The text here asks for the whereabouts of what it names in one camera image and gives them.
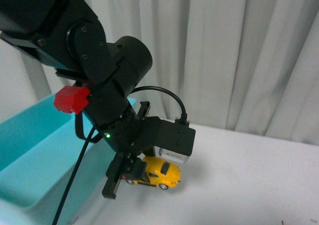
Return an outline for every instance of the curtain fold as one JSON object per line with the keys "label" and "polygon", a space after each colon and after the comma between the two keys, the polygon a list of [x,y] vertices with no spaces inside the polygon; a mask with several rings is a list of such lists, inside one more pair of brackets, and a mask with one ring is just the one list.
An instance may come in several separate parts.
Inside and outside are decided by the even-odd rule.
{"label": "curtain fold", "polygon": [[[85,1],[108,42],[142,40],[153,67],[138,86],[176,93],[191,122],[319,145],[319,0]],[[73,83],[3,41],[0,56],[2,120]],[[166,94],[132,96],[180,116]]]}
{"label": "curtain fold", "polygon": [[264,135],[286,89],[319,0],[277,0],[236,131]]}

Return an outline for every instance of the robotic arm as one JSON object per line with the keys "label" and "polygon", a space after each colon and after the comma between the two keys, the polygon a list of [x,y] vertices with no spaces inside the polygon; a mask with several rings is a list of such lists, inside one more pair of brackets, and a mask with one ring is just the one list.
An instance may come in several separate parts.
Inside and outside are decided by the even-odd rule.
{"label": "robotic arm", "polygon": [[192,153],[195,130],[187,114],[175,123],[147,117],[149,102],[136,114],[127,96],[152,66],[152,56],[138,39],[124,36],[107,43],[97,16],[83,0],[0,0],[0,38],[20,51],[56,69],[56,75],[75,80],[56,95],[55,106],[63,112],[81,112],[117,152],[107,170],[102,191],[115,198],[122,176],[145,176],[145,162],[137,156],[163,157],[185,162]]}

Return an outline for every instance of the toy car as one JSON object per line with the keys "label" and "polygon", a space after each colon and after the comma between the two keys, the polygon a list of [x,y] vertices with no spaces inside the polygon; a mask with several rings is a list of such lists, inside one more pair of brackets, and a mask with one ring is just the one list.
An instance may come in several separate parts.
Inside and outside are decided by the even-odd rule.
{"label": "toy car", "polygon": [[180,169],[176,164],[158,157],[146,156],[142,160],[147,163],[146,174],[149,181],[126,179],[127,183],[159,186],[161,189],[167,190],[180,182]]}

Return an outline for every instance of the white surface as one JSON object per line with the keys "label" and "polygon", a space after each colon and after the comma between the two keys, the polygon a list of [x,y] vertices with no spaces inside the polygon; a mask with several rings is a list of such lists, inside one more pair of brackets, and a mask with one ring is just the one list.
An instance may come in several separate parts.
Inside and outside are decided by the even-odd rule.
{"label": "white surface", "polygon": [[76,225],[314,225],[319,222],[319,147],[192,126],[193,154],[181,183],[162,191],[119,186],[116,200],[96,194]]}

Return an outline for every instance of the black cable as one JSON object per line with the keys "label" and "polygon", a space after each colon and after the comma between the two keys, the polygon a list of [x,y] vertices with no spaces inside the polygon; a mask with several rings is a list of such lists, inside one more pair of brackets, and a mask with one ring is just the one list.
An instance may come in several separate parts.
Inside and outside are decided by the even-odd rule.
{"label": "black cable", "polygon": [[69,191],[70,191],[71,185],[72,185],[73,180],[74,180],[74,178],[75,178],[75,175],[76,175],[76,173],[77,173],[77,171],[78,171],[78,169],[79,169],[80,163],[81,163],[81,161],[82,161],[82,159],[83,159],[83,156],[84,156],[84,153],[85,153],[85,150],[87,149],[87,147],[88,147],[88,145],[89,145],[89,142],[90,142],[90,140],[91,140],[91,138],[92,138],[92,135],[93,135],[94,131],[95,131],[95,128],[93,127],[93,128],[91,129],[91,131],[90,131],[88,137],[86,138],[86,140],[85,140],[85,142],[84,142],[83,148],[82,148],[82,150],[81,150],[81,152],[80,152],[80,155],[79,155],[78,160],[76,161],[76,164],[75,164],[74,169],[73,169],[73,171],[72,171],[71,177],[70,177],[70,179],[69,179],[69,181],[68,181],[68,184],[67,184],[66,187],[65,187],[65,190],[64,190],[64,193],[63,193],[63,195],[62,195],[62,198],[61,198],[59,207],[58,207],[58,209],[57,209],[57,211],[56,211],[56,213],[55,213],[55,217],[54,217],[54,219],[53,219],[52,225],[57,225],[57,223],[58,223],[59,217],[60,217],[60,215],[61,215],[61,212],[62,212],[64,203],[65,203],[65,200],[66,200],[66,197],[68,196],[68,193],[69,193]]}
{"label": "black cable", "polygon": [[182,121],[186,121],[187,120],[187,113],[186,113],[186,109],[185,106],[182,102],[182,100],[173,92],[169,91],[168,89],[164,89],[162,87],[157,87],[157,86],[142,86],[142,87],[138,87],[133,89],[133,91],[131,92],[131,94],[138,92],[138,91],[142,91],[142,90],[157,90],[160,92],[163,92],[165,94],[170,95],[171,97],[173,97],[179,104],[180,108],[181,108],[181,120]]}

